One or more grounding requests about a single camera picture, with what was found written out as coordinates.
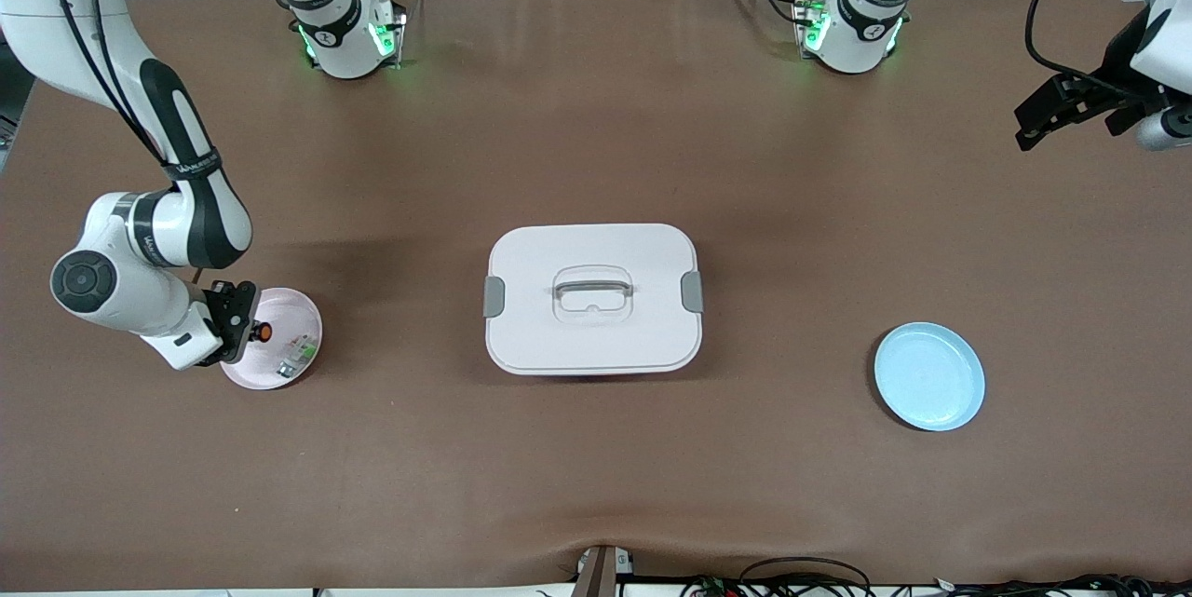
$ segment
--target brown tabletop mat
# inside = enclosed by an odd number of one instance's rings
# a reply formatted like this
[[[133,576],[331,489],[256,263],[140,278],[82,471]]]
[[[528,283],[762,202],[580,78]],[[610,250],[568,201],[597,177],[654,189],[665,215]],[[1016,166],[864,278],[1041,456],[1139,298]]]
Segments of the brown tabletop mat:
[[[253,214],[205,281],[309,292],[325,347],[248,392],[57,307],[89,203],[164,181],[114,113],[38,87],[0,189],[0,587],[545,582],[595,542],[641,572],[1185,578],[1192,156],[1098,122],[1018,153],[1048,76],[1026,2],[914,0],[845,76],[764,0],[414,0],[405,68],[359,82],[310,70],[272,0],[134,4]],[[1138,8],[1047,2],[1041,46],[1094,67]],[[617,220],[693,237],[695,362],[502,373],[497,237]],[[875,402],[875,343],[912,321],[982,356],[958,431]]]

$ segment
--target green indicator light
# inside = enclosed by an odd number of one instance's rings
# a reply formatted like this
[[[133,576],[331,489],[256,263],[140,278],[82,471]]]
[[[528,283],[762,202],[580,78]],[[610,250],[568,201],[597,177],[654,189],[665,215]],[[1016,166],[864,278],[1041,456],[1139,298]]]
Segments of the green indicator light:
[[[824,36],[827,36],[827,30],[831,26],[832,26],[832,17],[827,14],[827,12],[824,12],[821,15],[819,15],[819,19],[815,20],[807,29],[807,49],[809,50],[820,49],[820,45],[824,44]]]
[[[310,45],[310,36],[306,36],[306,30],[298,25],[298,36],[302,36],[303,45],[306,45],[306,57],[315,58],[315,49]]]
[[[894,29],[890,30],[890,42],[886,44],[886,54],[890,54],[892,50],[894,50],[894,44],[898,42],[899,29],[902,29],[902,19],[899,19],[898,24],[894,24]]]
[[[377,52],[379,52],[383,57],[389,57],[389,55],[393,54],[393,50],[396,50],[393,45],[393,33],[389,29],[384,27],[384,25],[381,25],[381,27],[377,27],[375,24],[370,24],[368,27],[372,29],[373,42],[377,44]]]

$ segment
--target storage box lid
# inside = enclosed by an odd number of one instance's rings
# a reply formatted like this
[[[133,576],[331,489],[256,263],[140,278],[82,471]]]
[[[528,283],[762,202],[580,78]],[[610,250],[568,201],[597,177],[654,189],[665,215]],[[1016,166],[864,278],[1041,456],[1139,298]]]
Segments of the storage box lid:
[[[484,304],[489,355],[510,373],[670,372],[702,338],[695,245],[669,224],[514,229]]]

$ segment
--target box handle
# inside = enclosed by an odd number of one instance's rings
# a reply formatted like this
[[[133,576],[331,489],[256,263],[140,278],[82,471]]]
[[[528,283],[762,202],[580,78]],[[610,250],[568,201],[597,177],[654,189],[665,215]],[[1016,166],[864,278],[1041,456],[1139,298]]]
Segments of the box handle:
[[[571,281],[554,286],[554,297],[563,299],[566,292],[603,292],[609,288],[626,297],[633,296],[633,286],[625,281]]]

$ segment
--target light blue plate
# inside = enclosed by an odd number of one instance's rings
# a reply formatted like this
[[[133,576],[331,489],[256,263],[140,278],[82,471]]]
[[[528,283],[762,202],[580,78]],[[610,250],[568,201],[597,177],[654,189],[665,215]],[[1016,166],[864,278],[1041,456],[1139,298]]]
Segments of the light blue plate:
[[[954,330],[931,322],[911,322],[886,335],[874,373],[890,411],[930,431],[963,425],[985,400],[976,353]]]

